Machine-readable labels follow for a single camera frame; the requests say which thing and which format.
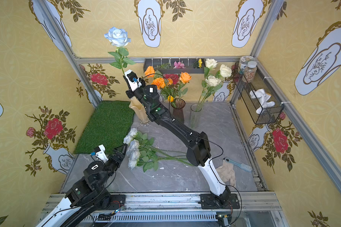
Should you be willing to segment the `orange marigold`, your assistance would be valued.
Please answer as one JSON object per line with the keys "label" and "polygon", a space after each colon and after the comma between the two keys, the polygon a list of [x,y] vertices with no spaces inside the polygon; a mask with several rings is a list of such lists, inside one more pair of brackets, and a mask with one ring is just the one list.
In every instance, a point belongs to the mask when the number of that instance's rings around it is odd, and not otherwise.
{"label": "orange marigold", "polygon": [[155,78],[152,81],[152,85],[155,85],[158,90],[161,90],[166,87],[165,80],[163,78]]}

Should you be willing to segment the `yellow orange tulip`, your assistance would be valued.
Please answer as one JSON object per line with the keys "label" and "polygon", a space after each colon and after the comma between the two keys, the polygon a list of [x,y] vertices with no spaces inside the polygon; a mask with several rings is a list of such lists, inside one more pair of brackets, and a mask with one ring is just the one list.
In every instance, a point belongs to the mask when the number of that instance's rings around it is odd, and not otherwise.
{"label": "yellow orange tulip", "polygon": [[174,97],[173,96],[168,96],[168,101],[169,101],[169,106],[172,106],[173,108],[176,108],[177,105],[176,105],[176,102],[174,100]]}

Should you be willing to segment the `orange rose stem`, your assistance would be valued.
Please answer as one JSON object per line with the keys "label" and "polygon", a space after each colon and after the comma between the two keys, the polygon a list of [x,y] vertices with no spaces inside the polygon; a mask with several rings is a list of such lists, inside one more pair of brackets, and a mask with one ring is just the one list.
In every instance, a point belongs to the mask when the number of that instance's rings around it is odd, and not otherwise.
{"label": "orange rose stem", "polygon": [[185,94],[188,91],[188,88],[186,88],[186,84],[191,81],[192,77],[187,72],[182,72],[180,76],[180,84],[179,84],[179,98],[182,98],[185,96]]}

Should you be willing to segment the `white rose stem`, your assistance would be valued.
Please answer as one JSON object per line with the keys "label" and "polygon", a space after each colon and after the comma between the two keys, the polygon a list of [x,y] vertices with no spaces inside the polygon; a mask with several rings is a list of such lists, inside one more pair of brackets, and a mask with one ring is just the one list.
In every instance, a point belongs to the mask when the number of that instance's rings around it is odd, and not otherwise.
{"label": "white rose stem", "polygon": [[225,64],[221,64],[219,70],[212,74],[211,71],[217,67],[215,59],[206,59],[204,68],[204,79],[201,82],[202,92],[198,100],[203,108],[205,101],[214,95],[223,86],[223,82],[227,77],[232,75],[232,69]]}

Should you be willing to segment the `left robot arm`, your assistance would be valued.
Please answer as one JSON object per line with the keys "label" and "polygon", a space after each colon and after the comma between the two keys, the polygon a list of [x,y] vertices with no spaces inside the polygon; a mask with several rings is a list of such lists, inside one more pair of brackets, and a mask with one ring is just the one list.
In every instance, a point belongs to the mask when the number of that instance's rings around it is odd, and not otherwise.
{"label": "left robot arm", "polygon": [[124,194],[111,195],[107,183],[110,177],[116,176],[125,158],[127,144],[123,144],[109,155],[105,147],[99,145],[91,153],[93,161],[83,171],[83,177],[74,183],[65,197],[38,224],[38,227],[75,227],[95,211],[108,210],[110,218],[125,208]]}

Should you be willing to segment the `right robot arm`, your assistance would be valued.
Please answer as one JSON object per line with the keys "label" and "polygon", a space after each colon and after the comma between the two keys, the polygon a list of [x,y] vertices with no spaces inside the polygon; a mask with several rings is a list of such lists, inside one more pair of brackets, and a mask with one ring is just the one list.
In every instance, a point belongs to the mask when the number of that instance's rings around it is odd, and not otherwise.
{"label": "right robot arm", "polygon": [[212,158],[207,135],[198,133],[185,124],[176,120],[170,111],[159,101],[159,94],[155,85],[146,85],[142,79],[127,82],[126,94],[135,97],[145,108],[146,115],[151,122],[168,129],[187,147],[187,160],[197,166],[205,177],[214,200],[222,206],[229,205],[231,191],[219,176]]}

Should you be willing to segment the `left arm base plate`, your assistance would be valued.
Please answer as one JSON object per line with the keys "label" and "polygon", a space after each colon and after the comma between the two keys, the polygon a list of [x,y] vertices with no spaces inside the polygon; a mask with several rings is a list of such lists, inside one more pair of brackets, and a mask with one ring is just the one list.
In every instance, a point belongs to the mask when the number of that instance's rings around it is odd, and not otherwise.
{"label": "left arm base plate", "polygon": [[111,194],[106,209],[109,211],[115,211],[118,208],[122,208],[125,205],[125,202],[125,194]]}

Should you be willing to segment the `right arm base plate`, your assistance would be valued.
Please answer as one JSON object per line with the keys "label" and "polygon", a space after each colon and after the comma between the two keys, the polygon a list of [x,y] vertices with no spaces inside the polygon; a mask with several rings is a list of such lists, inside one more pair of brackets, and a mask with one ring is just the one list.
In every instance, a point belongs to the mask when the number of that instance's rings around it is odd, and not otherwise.
{"label": "right arm base plate", "polygon": [[228,194],[225,197],[214,194],[201,194],[200,202],[202,209],[240,209],[237,194]]}

